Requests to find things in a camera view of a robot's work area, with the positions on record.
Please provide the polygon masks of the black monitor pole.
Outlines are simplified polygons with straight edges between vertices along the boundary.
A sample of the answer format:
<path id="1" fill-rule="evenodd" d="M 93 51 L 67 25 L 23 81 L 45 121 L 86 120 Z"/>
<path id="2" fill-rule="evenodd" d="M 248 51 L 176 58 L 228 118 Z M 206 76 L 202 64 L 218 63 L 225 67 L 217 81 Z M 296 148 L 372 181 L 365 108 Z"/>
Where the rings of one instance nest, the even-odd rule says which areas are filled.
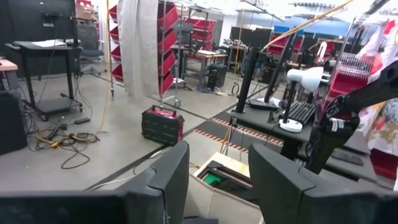
<path id="1" fill-rule="evenodd" d="M 244 74 L 243 82 L 242 82 L 240 93 L 239 93 L 238 103 L 237 103 L 236 109 L 235 109 L 235 112 L 237 112 L 237 113 L 243 113 L 243 111 L 244 111 L 244 107 L 245 107 L 246 100 L 248 97 L 248 92 L 249 92 L 249 88 L 251 85 L 251 80 L 252 80 L 252 76 L 253 76 L 253 73 L 255 70 L 258 56 L 259 56 L 258 48 L 251 47 L 250 52 L 249 52 L 248 65 L 246 67 L 246 71 Z"/>

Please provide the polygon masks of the beige hanging curtain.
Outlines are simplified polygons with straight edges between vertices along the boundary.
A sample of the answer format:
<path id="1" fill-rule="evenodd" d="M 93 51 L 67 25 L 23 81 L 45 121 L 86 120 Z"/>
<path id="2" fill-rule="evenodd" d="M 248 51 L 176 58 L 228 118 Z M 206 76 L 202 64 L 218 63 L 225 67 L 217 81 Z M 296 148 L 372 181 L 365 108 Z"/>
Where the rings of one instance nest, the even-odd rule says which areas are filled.
<path id="1" fill-rule="evenodd" d="M 159 94 L 157 71 L 158 0 L 119 0 L 119 46 L 124 89 L 142 99 Z"/>

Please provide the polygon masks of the beige fabric storage box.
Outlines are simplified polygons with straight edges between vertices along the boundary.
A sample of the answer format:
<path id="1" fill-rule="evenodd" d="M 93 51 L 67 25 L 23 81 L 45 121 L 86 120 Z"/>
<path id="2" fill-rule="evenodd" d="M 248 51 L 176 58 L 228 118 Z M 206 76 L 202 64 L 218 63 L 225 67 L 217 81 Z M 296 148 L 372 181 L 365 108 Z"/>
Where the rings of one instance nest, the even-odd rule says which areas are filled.
<path id="1" fill-rule="evenodd" d="M 189 175 L 184 208 L 186 217 L 214 218 L 219 224 L 261 224 L 261 211 L 255 204 L 209 186 Z"/>

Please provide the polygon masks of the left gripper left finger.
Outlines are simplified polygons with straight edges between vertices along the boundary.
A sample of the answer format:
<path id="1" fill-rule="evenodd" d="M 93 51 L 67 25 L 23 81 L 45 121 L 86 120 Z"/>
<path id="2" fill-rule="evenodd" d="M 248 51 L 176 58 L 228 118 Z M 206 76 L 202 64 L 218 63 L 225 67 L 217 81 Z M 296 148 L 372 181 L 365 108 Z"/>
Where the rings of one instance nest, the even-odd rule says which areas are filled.
<path id="1" fill-rule="evenodd" d="M 114 190 L 0 194 L 0 224 L 181 224 L 190 146 L 181 141 Z"/>

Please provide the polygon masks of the black office chair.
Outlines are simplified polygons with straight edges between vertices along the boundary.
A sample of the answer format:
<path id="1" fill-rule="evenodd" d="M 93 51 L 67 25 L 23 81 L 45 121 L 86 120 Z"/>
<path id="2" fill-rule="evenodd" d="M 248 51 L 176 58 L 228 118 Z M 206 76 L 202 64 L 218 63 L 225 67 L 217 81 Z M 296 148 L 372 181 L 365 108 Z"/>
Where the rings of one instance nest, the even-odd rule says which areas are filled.
<path id="1" fill-rule="evenodd" d="M 79 46 L 81 47 L 80 59 L 89 65 L 82 68 L 82 74 L 101 75 L 106 70 L 99 70 L 94 63 L 100 63 L 104 56 L 101 41 L 98 39 L 97 28 L 93 24 L 78 23 L 76 25 Z"/>

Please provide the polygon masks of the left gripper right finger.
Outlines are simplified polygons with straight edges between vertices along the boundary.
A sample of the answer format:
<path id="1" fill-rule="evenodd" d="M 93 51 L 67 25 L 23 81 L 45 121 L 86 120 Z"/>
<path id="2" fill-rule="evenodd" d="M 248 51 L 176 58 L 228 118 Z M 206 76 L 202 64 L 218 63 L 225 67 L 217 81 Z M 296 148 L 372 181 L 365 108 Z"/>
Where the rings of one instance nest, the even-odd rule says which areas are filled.
<path id="1" fill-rule="evenodd" d="M 248 162 L 266 224 L 398 224 L 398 192 L 334 182 L 262 144 Z"/>

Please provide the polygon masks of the white paper sheet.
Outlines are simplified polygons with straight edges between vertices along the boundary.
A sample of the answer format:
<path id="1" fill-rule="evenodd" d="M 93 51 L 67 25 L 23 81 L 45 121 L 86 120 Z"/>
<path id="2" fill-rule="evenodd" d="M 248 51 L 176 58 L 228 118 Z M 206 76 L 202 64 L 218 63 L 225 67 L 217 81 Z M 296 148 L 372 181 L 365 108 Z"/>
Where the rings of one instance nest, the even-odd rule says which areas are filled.
<path id="1" fill-rule="evenodd" d="M 32 42 L 32 44 L 34 44 L 34 45 L 36 45 L 38 47 L 62 47 L 62 46 L 66 46 L 66 43 L 64 41 L 58 40 L 58 39 L 37 41 L 37 42 Z"/>

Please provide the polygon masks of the small rack with red bins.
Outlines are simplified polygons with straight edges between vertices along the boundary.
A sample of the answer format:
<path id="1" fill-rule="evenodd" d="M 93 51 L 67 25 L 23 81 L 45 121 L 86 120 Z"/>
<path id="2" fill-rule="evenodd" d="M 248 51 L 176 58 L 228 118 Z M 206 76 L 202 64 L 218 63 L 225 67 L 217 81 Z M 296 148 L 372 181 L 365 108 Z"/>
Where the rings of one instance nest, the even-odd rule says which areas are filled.
<path id="1" fill-rule="evenodd" d="M 201 44 L 202 49 L 211 50 L 213 48 L 214 21 L 187 18 L 184 22 L 193 26 L 192 39 Z"/>

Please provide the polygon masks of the red black tool case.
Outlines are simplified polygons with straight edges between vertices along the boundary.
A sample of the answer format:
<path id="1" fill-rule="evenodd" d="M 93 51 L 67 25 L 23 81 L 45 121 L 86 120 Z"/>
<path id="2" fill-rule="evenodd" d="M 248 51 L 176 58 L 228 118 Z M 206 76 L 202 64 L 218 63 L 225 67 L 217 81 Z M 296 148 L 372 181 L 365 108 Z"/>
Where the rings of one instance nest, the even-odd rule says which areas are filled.
<path id="1" fill-rule="evenodd" d="M 174 146 L 183 139 L 184 122 L 175 110 L 152 105 L 142 112 L 141 134 L 145 139 Z"/>

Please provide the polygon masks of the black computer tower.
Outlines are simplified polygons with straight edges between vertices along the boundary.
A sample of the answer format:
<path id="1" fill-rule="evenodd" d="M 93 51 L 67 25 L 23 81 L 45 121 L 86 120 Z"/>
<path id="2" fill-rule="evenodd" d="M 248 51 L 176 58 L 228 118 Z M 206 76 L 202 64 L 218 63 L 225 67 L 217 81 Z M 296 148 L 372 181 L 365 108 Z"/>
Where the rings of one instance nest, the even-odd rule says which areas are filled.
<path id="1" fill-rule="evenodd" d="M 214 90 L 216 87 L 223 87 L 226 78 L 226 71 L 226 66 L 222 64 L 211 64 L 208 67 L 207 87 L 211 90 Z"/>

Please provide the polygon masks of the dark side desk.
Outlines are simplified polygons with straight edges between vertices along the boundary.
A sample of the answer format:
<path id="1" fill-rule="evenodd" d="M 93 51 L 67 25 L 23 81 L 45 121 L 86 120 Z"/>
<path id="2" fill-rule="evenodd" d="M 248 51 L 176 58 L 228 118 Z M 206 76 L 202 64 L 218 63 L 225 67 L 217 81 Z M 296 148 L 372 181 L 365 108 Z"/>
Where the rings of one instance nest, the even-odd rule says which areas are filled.
<path id="1" fill-rule="evenodd" d="M 270 111 L 252 109 L 249 106 L 245 106 L 243 113 L 231 112 L 231 119 L 235 120 L 238 125 L 283 140 L 284 145 L 280 151 L 283 156 L 290 160 L 299 159 L 307 162 L 308 158 L 305 154 L 305 145 L 310 139 L 312 125 L 308 123 L 300 133 L 290 133 L 280 129 L 277 121 L 270 123 L 269 118 L 278 119 L 277 115 L 272 116 Z M 345 154 L 358 156 L 364 164 L 360 166 L 329 157 L 323 166 L 324 170 L 356 182 L 365 180 L 387 189 L 394 187 L 395 182 L 393 180 L 376 174 L 376 170 L 371 162 L 370 153 L 346 146 L 337 148 L 336 150 Z"/>

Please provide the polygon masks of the yellow diagonal pole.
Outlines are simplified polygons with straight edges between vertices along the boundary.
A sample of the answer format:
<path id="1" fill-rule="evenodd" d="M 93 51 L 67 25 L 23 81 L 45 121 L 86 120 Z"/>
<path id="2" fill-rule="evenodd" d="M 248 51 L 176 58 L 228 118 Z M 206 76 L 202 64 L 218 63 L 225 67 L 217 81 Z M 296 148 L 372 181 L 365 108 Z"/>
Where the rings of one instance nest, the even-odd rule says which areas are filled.
<path id="1" fill-rule="evenodd" d="M 278 36 L 277 38 L 273 39 L 272 41 L 270 41 L 269 43 L 267 43 L 260 51 L 260 53 L 263 53 L 266 49 L 268 49 L 271 45 L 273 45 L 276 41 L 283 39 L 284 37 L 288 37 L 292 34 L 295 34 L 297 31 L 299 31 L 300 29 L 303 29 L 306 26 L 309 26 L 310 24 L 315 23 L 316 21 L 322 20 L 322 19 L 327 19 L 329 17 L 330 14 L 334 13 L 335 11 L 340 10 L 341 8 L 345 7 L 346 5 L 348 5 L 349 3 L 353 2 L 354 0 L 347 0 L 346 2 L 322 13 L 319 14 L 317 16 L 315 16 L 313 19 L 308 20 L 307 22 L 304 22 L 296 27 L 294 27 L 291 30 L 288 30 L 287 32 L 284 32 L 283 34 L 281 34 L 280 36 Z"/>

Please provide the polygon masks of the green table mat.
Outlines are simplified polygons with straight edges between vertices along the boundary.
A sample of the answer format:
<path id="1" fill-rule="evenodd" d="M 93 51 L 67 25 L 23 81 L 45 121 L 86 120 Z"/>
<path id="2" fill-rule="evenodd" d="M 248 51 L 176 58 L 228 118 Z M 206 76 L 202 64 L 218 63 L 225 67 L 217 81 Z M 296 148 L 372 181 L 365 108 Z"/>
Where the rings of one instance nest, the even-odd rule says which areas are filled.
<path id="1" fill-rule="evenodd" d="M 216 174 L 207 173 L 204 176 L 203 181 L 208 185 L 214 185 L 221 181 L 221 177 Z"/>

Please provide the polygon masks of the white desk lamp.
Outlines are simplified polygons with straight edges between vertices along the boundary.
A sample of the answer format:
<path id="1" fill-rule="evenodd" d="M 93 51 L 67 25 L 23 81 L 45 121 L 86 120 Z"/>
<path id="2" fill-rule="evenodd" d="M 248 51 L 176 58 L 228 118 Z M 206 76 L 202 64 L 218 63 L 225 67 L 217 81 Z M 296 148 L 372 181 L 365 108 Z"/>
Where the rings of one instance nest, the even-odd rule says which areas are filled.
<path id="1" fill-rule="evenodd" d="M 306 90 L 314 92 L 318 89 L 323 76 L 323 67 L 312 67 L 306 70 L 290 69 L 287 72 L 287 79 L 290 82 L 290 90 L 287 97 L 287 104 L 282 119 L 279 120 L 279 128 L 290 133 L 300 133 L 303 124 L 289 118 L 290 107 L 293 102 L 294 91 L 297 83 L 300 83 Z"/>

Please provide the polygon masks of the floral patterned curtain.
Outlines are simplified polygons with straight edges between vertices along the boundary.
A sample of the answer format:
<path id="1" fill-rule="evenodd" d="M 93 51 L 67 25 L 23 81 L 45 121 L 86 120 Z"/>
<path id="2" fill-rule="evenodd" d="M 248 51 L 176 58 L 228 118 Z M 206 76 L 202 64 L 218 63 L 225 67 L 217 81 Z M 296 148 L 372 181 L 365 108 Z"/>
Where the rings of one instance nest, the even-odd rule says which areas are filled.
<path id="1" fill-rule="evenodd" d="M 371 82 L 380 77 L 382 69 L 398 62 L 398 0 L 375 0 L 374 3 L 366 13 L 366 22 L 378 27 L 359 53 L 374 57 Z M 375 173 L 382 177 L 382 186 L 391 180 L 390 189 L 398 192 L 398 97 L 371 108 L 377 113 L 369 120 L 370 159 Z"/>

